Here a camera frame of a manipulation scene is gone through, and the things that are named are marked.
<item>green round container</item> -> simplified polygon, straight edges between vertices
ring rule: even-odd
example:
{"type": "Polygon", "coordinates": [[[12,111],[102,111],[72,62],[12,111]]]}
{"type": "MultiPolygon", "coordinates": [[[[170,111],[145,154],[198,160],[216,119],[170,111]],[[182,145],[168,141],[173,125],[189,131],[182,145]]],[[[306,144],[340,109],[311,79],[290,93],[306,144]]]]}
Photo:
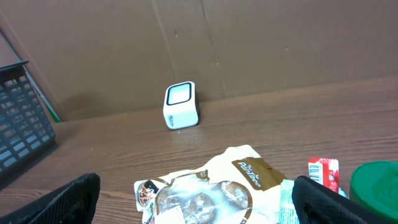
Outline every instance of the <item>green round container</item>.
{"type": "Polygon", "coordinates": [[[356,168],[351,176],[349,199],[398,222],[398,162],[374,161],[356,168]]]}

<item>white and brown package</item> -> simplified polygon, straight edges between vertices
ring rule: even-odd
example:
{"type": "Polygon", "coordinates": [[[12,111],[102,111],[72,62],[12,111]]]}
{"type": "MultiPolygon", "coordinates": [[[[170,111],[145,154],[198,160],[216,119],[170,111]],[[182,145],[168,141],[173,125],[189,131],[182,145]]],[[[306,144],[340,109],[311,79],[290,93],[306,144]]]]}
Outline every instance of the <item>white and brown package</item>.
{"type": "Polygon", "coordinates": [[[143,223],[277,223],[284,179],[246,145],[196,170],[137,181],[134,191],[143,223]]]}

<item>plastic basket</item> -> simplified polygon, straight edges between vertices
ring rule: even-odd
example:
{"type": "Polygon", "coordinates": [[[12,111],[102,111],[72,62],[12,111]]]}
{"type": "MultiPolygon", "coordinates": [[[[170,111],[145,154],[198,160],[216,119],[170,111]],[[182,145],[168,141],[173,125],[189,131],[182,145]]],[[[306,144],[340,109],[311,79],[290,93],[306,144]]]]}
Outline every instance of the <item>plastic basket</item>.
{"type": "Polygon", "coordinates": [[[25,75],[23,61],[0,68],[0,180],[10,179],[55,133],[25,75]]]}

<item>white cube device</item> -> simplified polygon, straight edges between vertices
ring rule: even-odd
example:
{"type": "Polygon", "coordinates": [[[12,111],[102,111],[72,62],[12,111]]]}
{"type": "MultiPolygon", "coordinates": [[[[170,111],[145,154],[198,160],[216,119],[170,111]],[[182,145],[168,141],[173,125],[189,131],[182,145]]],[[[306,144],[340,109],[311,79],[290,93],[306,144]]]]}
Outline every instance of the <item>white cube device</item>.
{"type": "Polygon", "coordinates": [[[164,97],[163,115],[170,129],[186,128],[199,122],[199,101],[193,82],[168,87],[164,97]]]}

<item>red packet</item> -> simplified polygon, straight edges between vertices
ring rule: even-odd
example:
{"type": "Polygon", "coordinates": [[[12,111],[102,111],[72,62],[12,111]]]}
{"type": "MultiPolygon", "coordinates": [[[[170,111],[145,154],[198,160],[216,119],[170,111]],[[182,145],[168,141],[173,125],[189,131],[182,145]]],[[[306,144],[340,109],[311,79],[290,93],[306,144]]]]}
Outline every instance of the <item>red packet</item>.
{"type": "Polygon", "coordinates": [[[338,160],[310,158],[308,160],[310,178],[338,193],[338,160]]]}

